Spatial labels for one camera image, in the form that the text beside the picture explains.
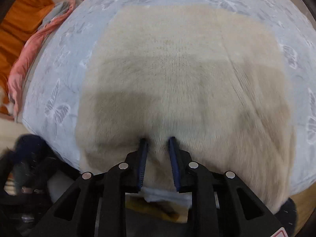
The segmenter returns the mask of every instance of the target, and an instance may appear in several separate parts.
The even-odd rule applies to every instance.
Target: wooden floor
[[[295,229],[295,234],[304,226],[306,221],[309,219],[314,208],[316,207],[316,183],[305,191],[296,194],[291,197],[296,204],[297,210],[297,226]]]

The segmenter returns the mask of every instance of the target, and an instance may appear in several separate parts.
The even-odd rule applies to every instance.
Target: pink blanket
[[[21,109],[23,91],[22,84],[30,65],[36,58],[45,38],[68,18],[74,8],[75,1],[70,0],[68,11],[63,15],[52,19],[50,23],[46,24],[42,29],[33,34],[25,43],[19,58],[13,64],[7,85],[9,97],[13,99],[15,103],[13,107],[15,117]]]

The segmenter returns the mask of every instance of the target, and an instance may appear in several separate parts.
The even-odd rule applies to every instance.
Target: butterfly pattern
[[[316,142],[316,99],[310,88],[308,88],[308,96],[312,116],[308,117],[306,125],[307,142],[309,144],[314,144]]]
[[[53,134],[57,136],[57,126],[61,125],[66,116],[70,111],[70,106],[68,104],[62,103],[56,105],[56,98],[58,95],[60,87],[60,79],[57,80],[55,87],[51,93],[50,99],[47,101],[44,113],[46,115],[46,119],[44,125],[47,127],[48,122],[53,126]]]
[[[297,114],[293,114],[297,122],[298,154],[306,158],[301,161],[316,157],[316,109],[311,91],[316,90],[316,32],[290,0],[84,0],[58,28],[33,78],[28,80],[23,123],[79,169],[80,151],[74,131],[82,82],[93,61],[95,43],[123,6],[182,4],[208,4],[242,14],[265,24],[275,34],[298,109]],[[293,191],[308,187],[306,179],[316,181],[315,165],[310,163],[303,167],[296,161],[294,171],[298,173],[292,177]]]

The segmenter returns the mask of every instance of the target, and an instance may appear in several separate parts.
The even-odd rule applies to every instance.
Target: metal screw head
[[[28,188],[28,187],[23,186],[22,192],[26,193],[26,194],[31,194],[33,192],[33,190],[32,190],[32,188]]]
[[[42,193],[44,193],[44,190],[35,189],[34,192],[35,192],[36,194],[42,194]]]
[[[87,180],[87,179],[90,179],[91,178],[91,173],[90,172],[85,172],[82,174],[82,178]]]
[[[233,179],[236,175],[235,175],[234,172],[228,171],[228,172],[226,172],[226,176],[227,176],[228,178],[230,178],[230,179]]]
[[[118,167],[119,167],[120,169],[127,169],[127,168],[128,168],[128,164],[125,163],[125,162],[123,162],[123,163],[119,164]]]
[[[198,164],[196,162],[192,161],[189,163],[189,167],[190,168],[198,168]]]
[[[23,214],[21,218],[24,223],[30,223],[34,221],[34,216],[32,214]]]

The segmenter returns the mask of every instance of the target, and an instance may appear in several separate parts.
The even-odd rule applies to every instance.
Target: black gripper frame
[[[179,193],[192,192],[188,223],[194,237],[271,237],[282,228],[235,173],[218,174],[199,163],[190,167],[192,158],[176,138],[168,144],[175,187]]]
[[[30,237],[93,237],[97,214],[98,237],[126,237],[125,193],[140,191],[147,151],[148,143],[141,139],[138,150],[124,161],[127,168],[120,163],[103,174],[83,173],[47,211]]]

